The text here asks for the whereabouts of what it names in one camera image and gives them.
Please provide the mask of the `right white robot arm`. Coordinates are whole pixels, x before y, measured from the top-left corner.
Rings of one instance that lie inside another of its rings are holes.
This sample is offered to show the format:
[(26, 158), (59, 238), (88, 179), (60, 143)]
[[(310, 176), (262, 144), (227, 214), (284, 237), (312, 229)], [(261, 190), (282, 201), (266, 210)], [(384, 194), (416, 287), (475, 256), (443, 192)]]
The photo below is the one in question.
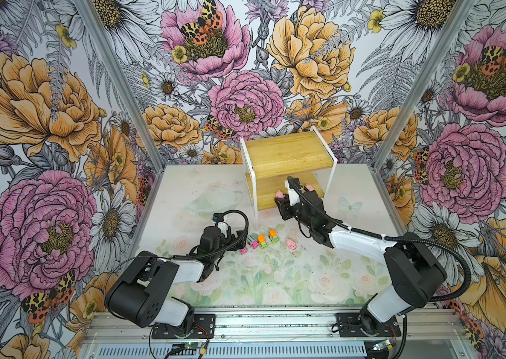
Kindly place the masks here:
[(390, 284), (362, 307), (355, 320), (342, 324), (343, 328), (376, 336), (396, 315), (425, 307), (447, 278), (442, 265), (419, 238), (395, 239), (350, 227), (326, 214), (315, 191), (278, 191), (275, 204), (283, 220), (295, 218), (314, 242), (385, 264)]

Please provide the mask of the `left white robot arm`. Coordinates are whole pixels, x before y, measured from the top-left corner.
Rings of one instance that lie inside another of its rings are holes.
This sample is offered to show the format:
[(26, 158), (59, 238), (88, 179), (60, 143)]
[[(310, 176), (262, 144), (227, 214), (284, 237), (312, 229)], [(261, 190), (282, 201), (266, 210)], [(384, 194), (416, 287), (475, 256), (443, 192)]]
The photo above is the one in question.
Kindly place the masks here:
[(245, 248), (248, 229), (233, 234), (227, 224), (205, 227), (199, 245), (187, 259), (166, 259), (149, 251), (140, 252), (116, 282), (107, 286), (106, 309), (141, 328), (159, 324), (191, 331), (193, 307), (171, 297), (169, 291), (175, 284), (206, 281), (219, 269), (225, 252)]

